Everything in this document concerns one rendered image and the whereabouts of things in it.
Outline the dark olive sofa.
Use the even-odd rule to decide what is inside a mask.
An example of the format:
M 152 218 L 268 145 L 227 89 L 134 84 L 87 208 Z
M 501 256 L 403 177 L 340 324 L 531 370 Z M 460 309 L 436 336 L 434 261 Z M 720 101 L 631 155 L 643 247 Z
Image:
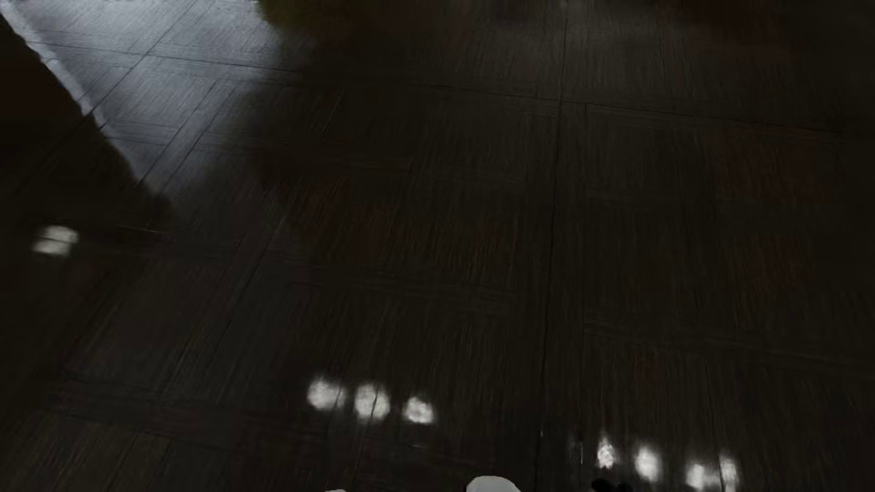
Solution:
M 282 28 L 418 32 L 455 28 L 484 17 L 483 0 L 254 0 Z

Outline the white robot leg part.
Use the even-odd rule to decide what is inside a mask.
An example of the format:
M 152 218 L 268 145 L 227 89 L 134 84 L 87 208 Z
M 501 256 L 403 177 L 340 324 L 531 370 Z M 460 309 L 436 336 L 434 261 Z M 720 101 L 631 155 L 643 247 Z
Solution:
M 480 475 L 472 478 L 465 492 L 520 492 L 509 479 L 497 475 Z

